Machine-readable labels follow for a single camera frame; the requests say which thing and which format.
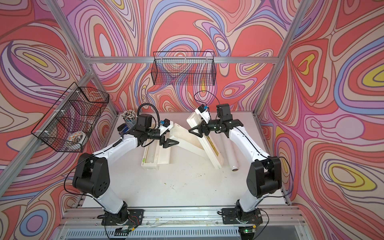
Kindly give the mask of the cream plastic wrap dispenser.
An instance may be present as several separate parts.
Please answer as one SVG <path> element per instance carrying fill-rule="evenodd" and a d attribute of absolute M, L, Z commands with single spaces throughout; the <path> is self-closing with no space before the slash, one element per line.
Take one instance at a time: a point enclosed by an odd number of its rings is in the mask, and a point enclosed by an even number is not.
<path fill-rule="evenodd" d="M 168 165 L 171 159 L 171 148 L 163 148 L 158 140 L 145 147 L 141 167 L 143 169 L 158 169 L 161 165 Z"/>

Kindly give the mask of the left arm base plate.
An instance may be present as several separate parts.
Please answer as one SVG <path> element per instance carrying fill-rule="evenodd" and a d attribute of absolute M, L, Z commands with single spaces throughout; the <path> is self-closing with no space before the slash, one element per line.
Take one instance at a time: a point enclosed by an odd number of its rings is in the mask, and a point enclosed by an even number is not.
<path fill-rule="evenodd" d="M 131 226 L 138 227 L 143 222 L 144 209 L 123 209 L 118 214 L 104 212 L 97 219 L 102 220 L 103 226 Z"/>

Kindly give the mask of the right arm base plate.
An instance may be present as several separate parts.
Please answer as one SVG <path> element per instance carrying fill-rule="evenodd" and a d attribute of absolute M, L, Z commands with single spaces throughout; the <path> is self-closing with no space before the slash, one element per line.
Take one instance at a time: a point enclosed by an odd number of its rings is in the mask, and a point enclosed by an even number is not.
<path fill-rule="evenodd" d="M 259 226 L 263 223 L 262 214 L 259 209 L 246 213 L 240 207 L 223 208 L 217 211 L 217 214 L 222 217 L 223 224 L 225 225 L 252 224 Z"/>

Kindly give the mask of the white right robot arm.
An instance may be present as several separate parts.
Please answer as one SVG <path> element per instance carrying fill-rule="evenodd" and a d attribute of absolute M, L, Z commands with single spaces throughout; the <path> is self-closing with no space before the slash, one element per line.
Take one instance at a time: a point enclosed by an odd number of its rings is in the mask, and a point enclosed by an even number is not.
<path fill-rule="evenodd" d="M 216 109 L 217 116 L 212 119 L 208 106 L 202 104 L 197 107 L 195 115 L 201 122 L 191 127 L 189 133 L 199 138 L 208 137 L 212 132 L 225 134 L 250 163 L 246 178 L 248 190 L 234 207 L 234 218 L 246 224 L 258 214 L 257 206 L 282 188 L 282 162 L 279 157 L 272 157 L 256 144 L 244 124 L 233 118 L 228 104 L 219 104 Z"/>

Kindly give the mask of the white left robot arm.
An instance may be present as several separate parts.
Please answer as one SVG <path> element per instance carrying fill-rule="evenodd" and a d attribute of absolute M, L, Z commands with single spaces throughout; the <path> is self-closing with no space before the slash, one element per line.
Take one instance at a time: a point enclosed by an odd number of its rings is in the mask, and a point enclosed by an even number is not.
<path fill-rule="evenodd" d="M 120 138 L 113 144 L 93 154 L 82 154 L 78 159 L 73 178 L 73 187 L 92 197 L 104 211 L 110 215 L 126 216 L 127 204 L 110 188 L 109 167 L 129 151 L 143 147 L 146 141 L 159 141 L 164 149 L 179 142 L 166 139 L 166 133 L 174 127 L 174 122 L 164 119 L 152 128 L 153 116 L 138 115 L 136 124 L 120 133 Z"/>

